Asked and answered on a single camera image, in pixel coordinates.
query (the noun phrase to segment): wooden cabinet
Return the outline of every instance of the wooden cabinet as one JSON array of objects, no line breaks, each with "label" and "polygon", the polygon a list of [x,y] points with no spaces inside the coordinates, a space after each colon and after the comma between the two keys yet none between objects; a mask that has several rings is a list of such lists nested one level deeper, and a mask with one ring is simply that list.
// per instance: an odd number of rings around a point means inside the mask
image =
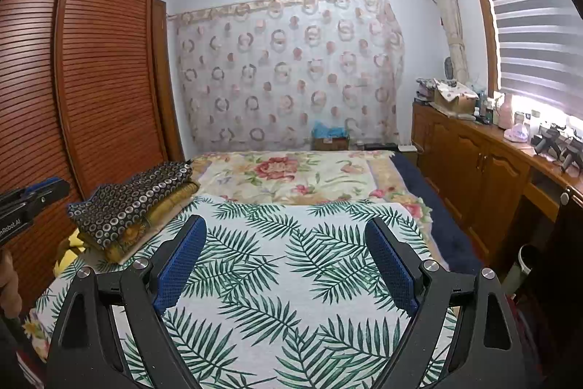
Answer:
[{"label": "wooden cabinet", "polygon": [[450,146],[452,185],[444,202],[460,226],[469,220],[482,182],[484,140],[470,131],[458,131]]},{"label": "wooden cabinet", "polygon": [[476,210],[466,229],[489,261],[512,222],[529,165],[495,144],[488,144],[482,161],[482,182],[476,197]]},{"label": "wooden cabinet", "polygon": [[423,143],[419,169],[489,263],[511,225],[530,166],[476,128],[431,107],[413,107],[412,137]]},{"label": "wooden cabinet", "polygon": [[453,139],[447,121],[434,119],[426,121],[425,150],[420,158],[419,167],[427,182],[440,195],[446,194],[451,161],[447,160]]},{"label": "wooden cabinet", "polygon": [[[71,184],[8,243],[25,308],[52,281],[56,248],[75,229],[65,205],[167,160],[165,137],[177,128],[161,128],[158,99],[171,88],[161,68],[154,77],[152,3],[0,0],[0,193],[51,176]],[[172,108],[163,111],[176,123]]]}]

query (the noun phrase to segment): metal screw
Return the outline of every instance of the metal screw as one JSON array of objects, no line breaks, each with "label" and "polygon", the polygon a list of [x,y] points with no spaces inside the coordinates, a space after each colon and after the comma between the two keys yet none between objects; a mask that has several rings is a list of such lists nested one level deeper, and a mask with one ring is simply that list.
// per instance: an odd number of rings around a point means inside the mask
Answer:
[{"label": "metal screw", "polygon": [[439,269],[439,264],[429,259],[423,263],[423,267],[425,267],[425,269],[429,272],[435,272]]},{"label": "metal screw", "polygon": [[490,269],[489,267],[484,267],[482,269],[482,275],[486,279],[493,279],[494,277],[496,277],[496,273],[492,269]]},{"label": "metal screw", "polygon": [[145,257],[140,257],[133,261],[132,267],[134,269],[145,269],[149,264],[149,261]]},{"label": "metal screw", "polygon": [[89,274],[91,274],[91,267],[85,266],[85,267],[81,267],[78,271],[77,271],[77,277],[80,279],[84,279],[85,277],[87,277]]}]

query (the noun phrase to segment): bed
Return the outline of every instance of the bed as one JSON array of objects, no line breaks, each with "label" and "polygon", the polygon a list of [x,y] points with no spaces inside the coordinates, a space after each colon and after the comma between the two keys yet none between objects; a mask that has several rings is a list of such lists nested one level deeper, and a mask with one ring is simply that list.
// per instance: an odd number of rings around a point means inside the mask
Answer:
[{"label": "bed", "polygon": [[[399,154],[221,153],[196,157],[192,166],[198,193],[136,257],[151,256],[191,214],[205,218],[209,238],[203,255],[179,304],[164,317],[205,389],[371,385],[408,321],[392,304],[361,239],[372,216],[382,217],[422,258],[433,257],[456,271],[479,268],[463,232],[419,171]],[[25,323],[41,354],[47,352],[68,285],[84,265],[97,272],[122,268],[92,251],[66,268]],[[250,285],[237,287],[246,272]],[[148,384],[124,315],[115,314],[133,375]],[[421,385],[438,376],[455,322],[455,314],[448,312]],[[205,335],[214,335],[213,345],[234,348],[224,356],[228,365],[201,362],[198,353],[215,354],[216,349],[208,347]],[[322,353],[330,364],[317,374],[302,373],[304,366],[296,363],[304,345],[314,353],[302,363]],[[342,365],[343,373],[352,368],[352,376],[337,384],[329,375]],[[243,370],[249,367],[252,374]]]}]

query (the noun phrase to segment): dark patterned cloth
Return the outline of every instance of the dark patterned cloth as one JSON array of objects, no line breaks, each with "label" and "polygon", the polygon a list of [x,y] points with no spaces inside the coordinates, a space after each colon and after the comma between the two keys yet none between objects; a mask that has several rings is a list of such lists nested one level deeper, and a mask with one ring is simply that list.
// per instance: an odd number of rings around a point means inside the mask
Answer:
[{"label": "dark patterned cloth", "polygon": [[100,185],[89,200],[71,203],[67,211],[80,232],[89,234],[101,248],[107,248],[152,206],[189,182],[191,173],[189,163],[165,162],[121,185]]}]

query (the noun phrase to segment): trash can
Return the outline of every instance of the trash can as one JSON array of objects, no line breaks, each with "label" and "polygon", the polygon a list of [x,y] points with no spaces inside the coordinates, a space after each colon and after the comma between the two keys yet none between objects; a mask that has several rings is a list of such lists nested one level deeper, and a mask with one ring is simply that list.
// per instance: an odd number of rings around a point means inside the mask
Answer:
[{"label": "trash can", "polygon": [[502,283],[506,295],[515,294],[540,259],[540,251],[531,244],[518,250],[518,258]]}]

